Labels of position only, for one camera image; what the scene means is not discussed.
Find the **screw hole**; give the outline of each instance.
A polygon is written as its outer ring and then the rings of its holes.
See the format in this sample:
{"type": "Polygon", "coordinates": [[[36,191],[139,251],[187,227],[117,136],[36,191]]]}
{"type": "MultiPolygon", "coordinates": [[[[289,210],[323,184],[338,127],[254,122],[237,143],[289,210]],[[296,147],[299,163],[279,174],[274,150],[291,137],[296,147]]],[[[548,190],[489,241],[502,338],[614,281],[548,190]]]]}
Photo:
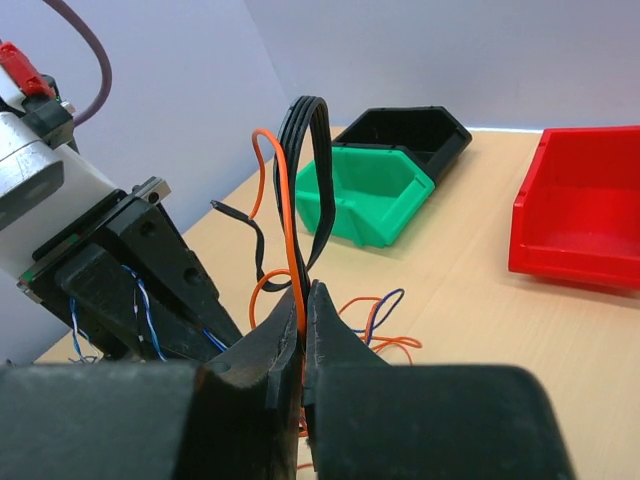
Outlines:
{"type": "Polygon", "coordinates": [[[200,273],[195,268],[187,268],[184,271],[184,281],[191,286],[199,285],[202,282],[200,273]]]}
{"type": "Polygon", "coordinates": [[[153,222],[144,222],[140,227],[140,235],[143,237],[153,237],[156,233],[156,225],[153,222]]]}

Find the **blue wire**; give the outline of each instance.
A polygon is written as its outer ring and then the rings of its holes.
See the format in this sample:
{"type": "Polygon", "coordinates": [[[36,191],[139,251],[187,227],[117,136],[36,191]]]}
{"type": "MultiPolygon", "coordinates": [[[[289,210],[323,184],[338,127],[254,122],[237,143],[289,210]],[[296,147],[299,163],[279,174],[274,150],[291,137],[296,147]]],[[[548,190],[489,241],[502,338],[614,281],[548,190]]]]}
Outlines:
{"type": "MultiPolygon", "coordinates": [[[[404,288],[397,288],[395,290],[393,290],[392,292],[389,292],[385,297],[383,297],[382,299],[380,299],[380,302],[378,303],[378,306],[376,307],[376,310],[374,312],[374,321],[371,323],[371,325],[373,326],[373,328],[371,329],[371,332],[373,333],[373,331],[378,328],[380,325],[382,325],[382,323],[389,318],[389,315],[391,315],[391,312],[393,312],[393,310],[398,306],[398,303],[400,303],[400,300],[402,300],[402,297],[404,297],[404,288]],[[382,305],[384,305],[390,297],[396,295],[400,293],[400,297],[398,297],[398,299],[394,302],[393,305],[391,305],[391,308],[389,309],[389,311],[387,312],[387,314],[382,318],[382,320],[380,320],[377,324],[375,323],[375,316],[378,314],[378,312],[380,311],[380,308],[382,307],[382,305]]],[[[354,333],[364,333],[365,330],[364,328],[362,329],[358,329],[358,328],[352,328],[351,329],[352,332],[354,333]]]]}
{"type": "MultiPolygon", "coordinates": [[[[369,334],[367,335],[368,337],[367,345],[371,344],[371,337],[373,337],[373,331],[376,328],[378,328],[380,325],[382,325],[387,320],[387,318],[389,318],[389,315],[391,315],[391,313],[398,306],[398,304],[404,297],[404,294],[405,294],[404,288],[396,288],[395,290],[387,293],[384,297],[382,297],[382,300],[378,302],[378,305],[376,305],[376,308],[373,312],[373,321],[371,322],[371,329],[369,331],[369,334]],[[383,307],[385,303],[387,303],[391,298],[393,298],[396,295],[398,295],[398,298],[396,298],[393,304],[389,307],[389,310],[387,310],[387,313],[385,313],[384,317],[382,317],[380,321],[376,323],[376,318],[378,317],[378,313],[380,313],[380,309],[383,307]]],[[[353,330],[353,331],[356,333],[365,333],[365,330],[353,330]]]]}
{"type": "Polygon", "coordinates": [[[204,333],[204,336],[207,337],[209,340],[211,340],[211,343],[213,343],[216,348],[218,350],[220,350],[221,352],[224,352],[227,347],[224,345],[224,343],[222,343],[220,340],[218,340],[209,330],[207,330],[206,328],[202,329],[202,333],[204,333]]]}
{"type": "Polygon", "coordinates": [[[87,335],[86,333],[84,333],[82,330],[78,328],[78,311],[76,310],[76,299],[73,297],[69,297],[69,310],[71,310],[71,322],[73,323],[73,329],[71,333],[73,337],[73,348],[78,354],[78,356],[80,357],[79,361],[82,363],[94,363],[95,361],[98,360],[98,357],[95,355],[90,355],[88,357],[85,357],[82,354],[82,350],[80,349],[80,343],[78,342],[78,334],[82,335],[85,338],[85,340],[89,342],[89,344],[91,344],[91,339],[89,338],[89,335],[87,335]]]}
{"type": "Polygon", "coordinates": [[[132,269],[130,269],[126,265],[122,265],[122,268],[124,268],[127,272],[129,272],[129,274],[133,277],[136,284],[138,285],[138,290],[140,290],[140,293],[142,294],[142,303],[144,305],[145,314],[147,318],[147,325],[149,326],[149,333],[151,335],[151,344],[153,345],[154,350],[158,354],[158,358],[160,358],[160,360],[162,360],[163,362],[166,362],[167,357],[165,357],[162,354],[162,351],[160,350],[160,342],[158,341],[158,335],[156,334],[156,329],[153,326],[153,317],[151,316],[151,305],[149,303],[149,295],[147,294],[147,289],[144,286],[144,282],[136,272],[134,272],[132,269]]]}

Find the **red connector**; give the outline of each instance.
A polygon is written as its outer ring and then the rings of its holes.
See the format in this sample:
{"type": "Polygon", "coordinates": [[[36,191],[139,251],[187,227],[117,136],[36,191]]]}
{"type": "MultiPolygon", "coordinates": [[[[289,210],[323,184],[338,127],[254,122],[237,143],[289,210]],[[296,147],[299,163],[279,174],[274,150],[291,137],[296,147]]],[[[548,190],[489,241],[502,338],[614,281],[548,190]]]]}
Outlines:
{"type": "Polygon", "coordinates": [[[39,94],[56,97],[56,93],[31,65],[26,55],[13,43],[0,44],[0,66],[27,97],[39,94]]]}

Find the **wire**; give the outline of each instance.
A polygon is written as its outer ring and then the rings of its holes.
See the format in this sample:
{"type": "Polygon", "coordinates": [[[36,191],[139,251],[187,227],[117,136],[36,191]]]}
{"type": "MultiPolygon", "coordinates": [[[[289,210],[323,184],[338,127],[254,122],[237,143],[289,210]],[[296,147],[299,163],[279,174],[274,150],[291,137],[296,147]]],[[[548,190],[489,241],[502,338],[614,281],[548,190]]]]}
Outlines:
{"type": "MultiPolygon", "coordinates": [[[[144,281],[142,280],[142,278],[140,278],[140,275],[138,275],[136,272],[134,272],[131,268],[127,267],[126,265],[122,265],[122,268],[124,268],[127,272],[129,272],[129,274],[133,277],[136,285],[138,286],[138,290],[140,290],[140,294],[142,295],[142,303],[144,305],[144,309],[145,309],[145,314],[146,314],[146,319],[147,319],[147,325],[149,326],[149,334],[151,336],[151,344],[153,345],[153,348],[155,349],[156,353],[158,354],[158,358],[160,358],[160,360],[162,360],[163,362],[167,361],[167,357],[165,357],[162,353],[162,350],[160,349],[160,342],[158,341],[158,335],[156,334],[156,329],[153,326],[153,318],[151,316],[151,304],[149,302],[149,295],[147,294],[147,289],[144,286],[144,281]]],[[[138,316],[137,314],[137,308],[135,308],[136,306],[134,306],[134,313],[136,315],[136,318],[138,316]]]]}
{"type": "Polygon", "coordinates": [[[251,144],[253,145],[253,151],[256,154],[256,159],[258,160],[258,168],[260,169],[260,183],[258,184],[258,193],[256,195],[256,202],[251,209],[251,213],[249,214],[249,220],[253,220],[255,216],[258,214],[258,210],[260,210],[260,204],[262,203],[262,196],[264,195],[264,183],[266,177],[266,167],[264,164],[264,157],[262,155],[262,150],[260,150],[260,132],[258,130],[254,130],[251,134],[251,144]]]}
{"type": "MultiPolygon", "coordinates": [[[[355,297],[352,298],[351,300],[349,300],[346,304],[344,304],[342,306],[342,308],[340,310],[338,310],[338,315],[342,315],[342,313],[349,308],[351,305],[353,305],[356,302],[364,302],[367,300],[371,300],[374,302],[379,302],[380,300],[382,300],[381,297],[355,297]]],[[[353,330],[356,333],[364,333],[364,330],[353,330]]]]}
{"type": "Polygon", "coordinates": [[[89,48],[93,51],[100,65],[100,72],[102,75],[102,81],[100,84],[100,90],[91,104],[83,110],[73,119],[73,124],[77,127],[93,117],[100,111],[102,106],[107,101],[109,93],[111,92],[111,85],[113,83],[113,71],[111,70],[111,62],[106,50],[98,40],[98,37],[93,33],[91,28],[78,16],[73,9],[67,5],[63,0],[42,0],[49,5],[55,12],[57,12],[62,18],[64,18],[69,25],[71,25],[76,32],[87,42],[89,48]]]}
{"type": "MultiPolygon", "coordinates": [[[[320,195],[320,216],[318,227],[313,236],[313,244],[309,254],[309,260],[305,265],[300,247],[298,245],[298,235],[296,231],[295,218],[292,223],[294,250],[296,253],[296,263],[301,275],[301,285],[303,287],[304,299],[309,295],[311,282],[309,280],[308,271],[319,258],[322,250],[327,244],[331,236],[331,230],[335,221],[336,204],[333,193],[333,167],[332,167],[332,151],[331,151],[331,131],[329,128],[329,112],[324,99],[314,96],[302,96],[296,99],[280,127],[278,140],[284,150],[287,160],[288,186],[290,192],[296,189],[296,174],[298,164],[302,152],[302,145],[307,129],[311,131],[311,140],[313,144],[313,158],[316,168],[316,177],[318,180],[318,192],[320,195]]],[[[282,195],[282,182],[280,176],[284,172],[281,166],[274,162],[273,165],[273,182],[276,191],[276,202],[278,213],[280,214],[280,222],[284,222],[283,208],[285,204],[282,195]]],[[[295,196],[290,196],[290,208],[295,211],[295,196]]],[[[265,290],[275,292],[287,288],[289,283],[281,285],[265,285],[265,290]]]]}
{"type": "Polygon", "coordinates": [[[419,340],[417,340],[415,338],[412,338],[412,337],[383,337],[383,336],[373,335],[373,331],[375,329],[377,329],[380,325],[382,325],[382,323],[384,321],[386,321],[387,318],[389,318],[389,315],[391,315],[393,310],[398,306],[398,303],[400,303],[400,301],[404,297],[404,294],[405,294],[405,290],[402,289],[402,288],[398,288],[396,290],[393,290],[392,292],[389,292],[387,295],[385,295],[382,298],[380,298],[380,297],[355,297],[355,298],[349,300],[338,311],[338,314],[342,314],[347,308],[349,308],[351,305],[353,305],[356,302],[360,302],[360,301],[374,301],[374,302],[376,302],[376,303],[373,304],[373,306],[371,307],[371,310],[369,311],[369,317],[367,319],[366,327],[364,329],[362,329],[362,330],[352,329],[352,331],[354,333],[365,333],[365,332],[367,332],[366,334],[360,336],[360,339],[363,342],[365,342],[367,345],[370,345],[371,341],[382,342],[382,343],[379,343],[379,344],[371,347],[371,350],[373,350],[376,353],[380,353],[380,351],[384,350],[385,348],[387,348],[387,347],[389,347],[391,345],[397,346],[398,348],[403,350],[404,353],[407,355],[407,358],[409,359],[409,364],[413,365],[413,359],[412,359],[411,354],[409,353],[409,350],[407,349],[407,347],[422,348],[422,343],[419,340]],[[379,322],[376,323],[375,319],[376,319],[377,314],[380,312],[380,309],[384,306],[384,304],[386,302],[388,302],[395,295],[399,295],[398,298],[391,305],[391,307],[389,308],[389,310],[387,311],[385,316],[379,322]]]}
{"type": "Polygon", "coordinates": [[[224,352],[227,347],[225,346],[224,343],[222,343],[220,340],[218,340],[211,332],[209,332],[209,330],[207,330],[206,328],[202,329],[202,333],[204,333],[204,336],[207,337],[211,343],[213,343],[215,345],[215,347],[220,350],[221,352],[224,352]]]}
{"type": "Polygon", "coordinates": [[[395,290],[393,290],[392,292],[387,293],[382,300],[380,300],[374,307],[374,312],[373,312],[373,320],[371,322],[370,325],[370,331],[367,335],[367,345],[371,344],[371,336],[373,335],[373,331],[378,328],[380,325],[382,325],[385,320],[387,318],[389,318],[389,315],[391,315],[391,312],[393,312],[395,310],[395,308],[398,306],[398,304],[400,303],[400,301],[404,298],[404,288],[397,288],[395,290]],[[387,311],[387,313],[385,314],[384,317],[382,317],[382,319],[376,323],[375,319],[378,316],[378,313],[380,312],[380,309],[382,308],[382,306],[387,303],[389,301],[389,299],[391,299],[392,297],[394,297],[395,295],[398,295],[398,298],[396,299],[395,302],[393,302],[393,304],[391,305],[391,307],[389,307],[389,310],[387,311]]]}
{"type": "Polygon", "coordinates": [[[133,289],[133,315],[136,319],[136,333],[138,334],[138,344],[140,345],[140,353],[145,354],[144,336],[142,335],[143,320],[140,318],[140,309],[138,308],[138,289],[133,289]]]}
{"type": "Polygon", "coordinates": [[[78,312],[76,309],[76,299],[73,297],[69,297],[69,310],[71,311],[71,323],[73,325],[72,333],[71,333],[73,337],[73,348],[78,354],[78,357],[80,357],[80,360],[71,360],[71,361],[74,363],[76,363],[77,361],[81,363],[94,363],[95,361],[98,360],[98,357],[100,356],[100,352],[98,352],[98,350],[96,350],[95,347],[91,344],[91,339],[89,338],[89,335],[87,335],[86,333],[84,333],[82,330],[78,328],[78,312]],[[82,354],[82,349],[80,348],[80,342],[78,342],[78,334],[82,335],[84,339],[89,343],[89,347],[91,347],[91,350],[93,350],[95,355],[90,355],[85,357],[82,354]]]}
{"type": "Polygon", "coordinates": [[[308,430],[307,419],[304,416],[304,408],[300,407],[300,427],[303,430],[308,430]]]}
{"type": "Polygon", "coordinates": [[[286,270],[284,268],[273,270],[267,273],[264,277],[260,279],[260,281],[256,284],[255,288],[253,289],[253,292],[251,293],[251,300],[249,301],[249,325],[251,326],[252,330],[256,328],[256,301],[258,300],[258,294],[262,290],[262,287],[264,286],[265,283],[267,283],[271,278],[278,275],[291,276],[289,274],[289,270],[286,270]]]}
{"type": "MultiPolygon", "coordinates": [[[[264,189],[264,176],[265,176],[265,168],[264,168],[264,157],[262,155],[262,151],[260,149],[260,144],[258,143],[258,137],[265,137],[271,146],[275,150],[276,163],[279,165],[282,174],[279,176],[280,180],[280,194],[282,196],[281,202],[283,203],[282,215],[283,215],[283,223],[282,227],[284,229],[284,237],[285,237],[285,247],[287,254],[287,264],[289,269],[286,271],[287,275],[291,277],[291,284],[293,286],[293,296],[296,304],[296,317],[298,324],[298,333],[304,339],[307,332],[307,316],[305,311],[305,296],[303,290],[303,277],[301,277],[300,271],[298,270],[298,262],[297,262],[297,251],[296,245],[297,240],[295,238],[295,228],[294,228],[294,214],[291,208],[291,192],[289,190],[289,177],[287,173],[287,161],[284,156],[284,151],[282,150],[282,146],[278,139],[266,128],[257,128],[254,130],[251,139],[254,147],[254,151],[256,152],[256,158],[258,159],[258,163],[260,164],[260,185],[262,189],[264,189]]],[[[262,193],[259,191],[258,196],[256,198],[256,204],[254,205],[253,210],[257,213],[260,208],[260,202],[262,200],[262,193]]],[[[269,274],[264,275],[259,279],[258,285],[260,289],[266,285],[270,278],[275,275],[283,274],[282,270],[275,270],[274,272],[270,272],[269,274]]],[[[251,323],[251,328],[255,328],[255,300],[257,297],[257,292],[254,290],[254,294],[252,295],[252,302],[249,307],[249,321],[251,323]]]]}

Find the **black bin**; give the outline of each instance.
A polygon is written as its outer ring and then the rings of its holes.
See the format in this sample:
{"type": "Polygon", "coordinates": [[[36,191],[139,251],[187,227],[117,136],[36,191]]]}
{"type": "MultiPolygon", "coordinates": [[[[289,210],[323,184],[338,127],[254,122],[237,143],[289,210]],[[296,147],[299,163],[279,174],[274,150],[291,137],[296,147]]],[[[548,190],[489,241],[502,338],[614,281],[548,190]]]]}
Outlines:
{"type": "Polygon", "coordinates": [[[444,107],[370,108],[333,145],[402,150],[437,184],[471,138],[444,107]]]}

